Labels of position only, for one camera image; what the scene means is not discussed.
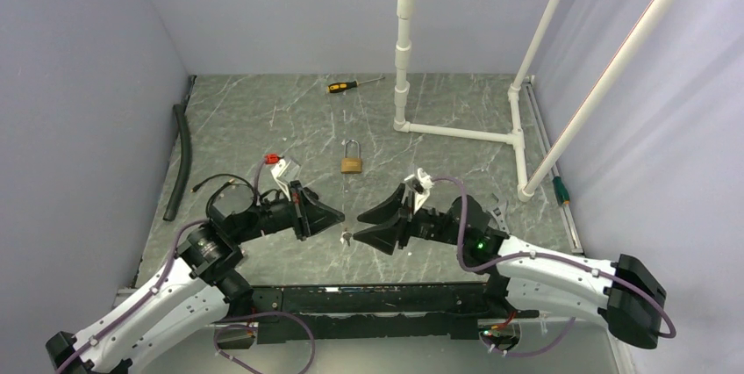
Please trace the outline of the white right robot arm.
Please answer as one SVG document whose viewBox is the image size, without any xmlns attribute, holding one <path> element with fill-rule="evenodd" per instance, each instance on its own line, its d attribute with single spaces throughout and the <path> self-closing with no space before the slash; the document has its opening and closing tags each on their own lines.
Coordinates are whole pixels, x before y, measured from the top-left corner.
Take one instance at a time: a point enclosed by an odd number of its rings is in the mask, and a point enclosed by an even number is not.
<svg viewBox="0 0 744 374">
<path fill-rule="evenodd" d="M 596 260 L 533 245 L 490 226 L 490 215 L 469 194 L 447 212 L 418 206 L 419 194 L 404 184 L 380 205 L 363 212 L 367 228 L 355 241 L 386 255 L 411 239 L 456 248 L 461 268 L 485 275 L 483 304 L 495 317 L 537 311 L 605 327 L 616 339 L 639 349 L 655 349 L 673 338 L 664 311 L 665 289 L 636 257 Z"/>
</svg>

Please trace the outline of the silver key bunch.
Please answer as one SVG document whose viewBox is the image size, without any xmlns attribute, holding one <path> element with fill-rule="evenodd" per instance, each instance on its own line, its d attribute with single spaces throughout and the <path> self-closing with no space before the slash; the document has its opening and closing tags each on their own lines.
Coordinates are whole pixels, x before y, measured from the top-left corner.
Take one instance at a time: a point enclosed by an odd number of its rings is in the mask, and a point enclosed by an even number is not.
<svg viewBox="0 0 744 374">
<path fill-rule="evenodd" d="M 345 247 L 350 247 L 352 238 L 353 234 L 351 232 L 343 230 L 340 235 L 340 243 Z"/>
</svg>

